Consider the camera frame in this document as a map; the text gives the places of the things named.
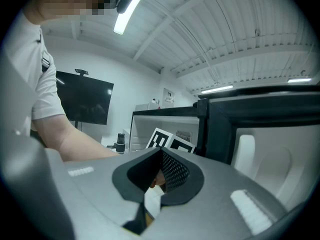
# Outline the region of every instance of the small box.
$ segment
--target small box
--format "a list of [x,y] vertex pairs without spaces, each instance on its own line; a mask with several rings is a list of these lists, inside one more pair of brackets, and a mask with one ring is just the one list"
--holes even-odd
[[192,154],[196,146],[170,132],[155,128],[146,148],[157,147],[172,148]]

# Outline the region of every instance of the black mesh fabric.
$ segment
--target black mesh fabric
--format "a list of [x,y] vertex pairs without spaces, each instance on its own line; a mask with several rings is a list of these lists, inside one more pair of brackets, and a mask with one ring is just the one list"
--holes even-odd
[[189,177],[188,168],[164,152],[162,153],[161,170],[165,178],[167,192],[183,185]]

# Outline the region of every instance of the white wall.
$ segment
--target white wall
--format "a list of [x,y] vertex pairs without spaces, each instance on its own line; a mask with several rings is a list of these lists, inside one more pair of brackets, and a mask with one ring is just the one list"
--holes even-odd
[[107,125],[82,126],[84,133],[99,142],[105,136],[105,144],[112,145],[117,133],[130,128],[136,105],[148,103],[158,94],[160,74],[126,56],[78,40],[53,36],[44,40],[57,71],[75,74],[75,69],[86,70],[88,77],[114,84]]
[[158,99],[160,102],[163,100],[164,88],[174,92],[174,107],[190,107],[198,99],[187,92],[187,89],[182,86],[177,80],[173,79],[171,75],[162,73],[160,76]]

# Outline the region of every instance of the air vent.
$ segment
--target air vent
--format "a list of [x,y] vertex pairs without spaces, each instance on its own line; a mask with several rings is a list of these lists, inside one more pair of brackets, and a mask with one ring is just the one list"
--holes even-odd
[[177,130],[176,131],[176,136],[191,143],[191,132],[189,131],[183,131],[183,130]]
[[69,170],[68,173],[71,177],[76,177],[76,176],[92,173],[93,171],[94,171],[94,169],[91,166],[89,166],[86,168]]

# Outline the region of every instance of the white t-shirt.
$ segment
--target white t-shirt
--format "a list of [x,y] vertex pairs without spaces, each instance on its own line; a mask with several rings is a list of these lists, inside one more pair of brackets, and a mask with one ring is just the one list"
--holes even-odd
[[37,100],[21,126],[21,132],[27,136],[30,134],[31,120],[65,115],[57,94],[56,67],[51,55],[49,68],[42,72],[42,54],[47,49],[40,25],[32,24],[22,12],[19,13],[2,48],[23,80],[37,94]]

